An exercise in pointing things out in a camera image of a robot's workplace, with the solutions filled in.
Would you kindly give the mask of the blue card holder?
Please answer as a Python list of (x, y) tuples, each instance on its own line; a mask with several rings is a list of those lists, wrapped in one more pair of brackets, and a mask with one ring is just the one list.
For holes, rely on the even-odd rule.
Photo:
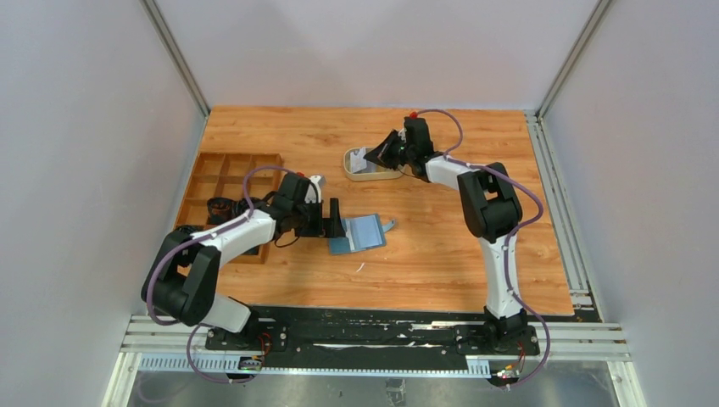
[(386, 234), (396, 226), (395, 219), (382, 223), (379, 214), (342, 218), (345, 234), (328, 241), (331, 255), (353, 254), (387, 245)]

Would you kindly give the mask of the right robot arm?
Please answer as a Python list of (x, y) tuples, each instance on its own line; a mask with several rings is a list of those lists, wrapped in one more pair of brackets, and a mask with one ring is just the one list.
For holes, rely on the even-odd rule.
[(484, 342), (496, 354), (510, 351), (527, 328), (527, 312), (515, 291), (516, 228), (523, 212), (505, 166), (470, 164), (437, 151), (426, 120), (418, 116), (405, 117), (404, 127), (391, 131), (364, 159), (388, 170), (408, 166), (424, 182), (459, 192), (465, 224), (480, 243), (487, 275)]

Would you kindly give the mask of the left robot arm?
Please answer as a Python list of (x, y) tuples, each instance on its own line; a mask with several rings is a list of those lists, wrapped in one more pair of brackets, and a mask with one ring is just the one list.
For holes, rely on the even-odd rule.
[(339, 200), (323, 197), (322, 180), (290, 171), (267, 197), (241, 201), (237, 217), (205, 231), (167, 234), (141, 290), (153, 321), (220, 328), (236, 348), (253, 348), (260, 331), (252, 322), (253, 311), (218, 293), (220, 269), (289, 232), (295, 237), (343, 237)]

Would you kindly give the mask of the white credit card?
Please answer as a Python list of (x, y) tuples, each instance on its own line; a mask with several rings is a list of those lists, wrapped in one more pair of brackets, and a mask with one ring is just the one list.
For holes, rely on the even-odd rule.
[(368, 162), (365, 159), (366, 148), (356, 148), (349, 152), (349, 170), (352, 174), (366, 172)]

